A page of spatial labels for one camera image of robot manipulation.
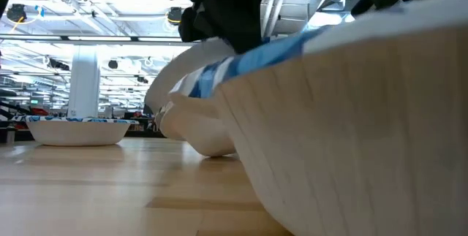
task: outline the white pillar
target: white pillar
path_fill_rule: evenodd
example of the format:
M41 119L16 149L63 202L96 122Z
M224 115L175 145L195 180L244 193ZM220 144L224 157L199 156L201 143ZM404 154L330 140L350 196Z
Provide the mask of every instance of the white pillar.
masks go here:
M68 103L69 117L97 117L101 76L96 49L96 46L75 46Z

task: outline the bowl rim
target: bowl rim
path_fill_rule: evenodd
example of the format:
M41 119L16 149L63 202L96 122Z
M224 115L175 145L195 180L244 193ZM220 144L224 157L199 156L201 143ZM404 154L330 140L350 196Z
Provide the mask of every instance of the bowl rim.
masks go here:
M69 117L53 117L53 116L40 116L40 115L17 115L11 121L15 122L39 122L39 121L53 121L53 122L71 122L71 123L129 123L140 124L136 120L124 119L104 119L104 118L69 118Z

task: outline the wooden tabletop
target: wooden tabletop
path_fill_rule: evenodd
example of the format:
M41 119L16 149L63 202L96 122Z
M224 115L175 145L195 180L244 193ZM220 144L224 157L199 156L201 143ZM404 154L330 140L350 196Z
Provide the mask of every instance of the wooden tabletop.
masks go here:
M144 138L0 147L0 228L8 236L289 235L235 156L208 159L184 142Z

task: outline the wooden table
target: wooden table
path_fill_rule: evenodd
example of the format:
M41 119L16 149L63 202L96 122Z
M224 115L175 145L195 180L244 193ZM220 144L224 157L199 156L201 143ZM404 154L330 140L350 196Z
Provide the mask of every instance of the wooden table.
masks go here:
M258 202L236 157L186 143L0 147L2 235L289 235Z

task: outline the ceiling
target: ceiling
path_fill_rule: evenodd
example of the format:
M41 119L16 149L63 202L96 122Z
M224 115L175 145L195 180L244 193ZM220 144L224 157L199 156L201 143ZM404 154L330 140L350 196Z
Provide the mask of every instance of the ceiling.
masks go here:
M262 21L268 1L261 4ZM320 12L311 19L309 2L275 0L272 6L279 7L281 17L272 35L293 34L308 23L319 27L349 20L349 12ZM96 44L101 62L101 110L107 106L143 107L146 91L159 71L190 47L180 42L177 27L166 17L171 7L190 7L190 0L10 0L8 8L11 4L26 5L27 19L16 26L5 13L0 22L0 98L7 101L29 104L27 97L37 96L44 99L45 107L67 107L70 72L50 68L45 58L72 69L74 45L83 42L64 41L63 37L96 37L88 43ZM42 35L63 37L41 40ZM109 60L117 60L118 68L109 68ZM148 83L139 83L137 75Z

